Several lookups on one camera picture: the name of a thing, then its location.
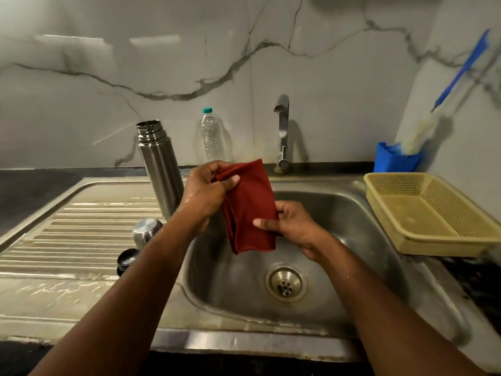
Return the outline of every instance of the basket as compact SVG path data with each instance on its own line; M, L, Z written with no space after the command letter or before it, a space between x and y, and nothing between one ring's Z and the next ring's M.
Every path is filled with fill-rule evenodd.
M428 173L369 173L367 200L395 248L409 255L477 257L501 226Z

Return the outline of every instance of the ribbed metal surface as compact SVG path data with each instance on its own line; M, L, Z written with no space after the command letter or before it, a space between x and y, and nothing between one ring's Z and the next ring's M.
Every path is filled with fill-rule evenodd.
M163 220L155 198L124 202L70 202L0 255L0 273L116 274L117 257L134 247L132 228Z

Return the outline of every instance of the blue brush handle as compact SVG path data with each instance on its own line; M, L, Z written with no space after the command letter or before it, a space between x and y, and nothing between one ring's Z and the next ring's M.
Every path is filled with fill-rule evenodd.
M463 67L461 67L460 72L457 73L454 80L449 84L449 86L444 90L444 92L442 92L439 98L435 101L435 105L431 110L431 112L433 112L440 104L444 102L445 99L447 99L447 96L449 96L450 92L452 91L456 83L465 74L465 72L467 72L470 68L472 68L472 65L475 63L475 61L484 53L485 50L488 49L489 42L487 41L487 35L489 34L490 30L491 29L487 29L486 31L484 31L482 37L480 37L479 41L477 42L475 48L468 57L467 61L463 64Z

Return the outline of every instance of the hand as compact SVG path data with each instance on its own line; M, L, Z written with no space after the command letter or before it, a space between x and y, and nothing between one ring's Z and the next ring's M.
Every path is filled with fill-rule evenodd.
M203 232L209 223L209 218L221 206L226 192L233 189L240 180L234 175L221 182L210 183L218 170L228 166L228 162L212 161L191 170L184 187L183 198L179 210L190 208L200 222L199 232Z
M320 227L299 202L275 201L279 220L254 219L253 224L265 231L281 233L299 246L310 260L318 261L317 243L330 233Z

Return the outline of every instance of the sink drain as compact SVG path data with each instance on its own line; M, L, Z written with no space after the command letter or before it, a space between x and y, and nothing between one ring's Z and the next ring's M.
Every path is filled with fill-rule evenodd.
M306 276L294 268L279 266L266 272L266 290L283 302L295 302L306 293Z

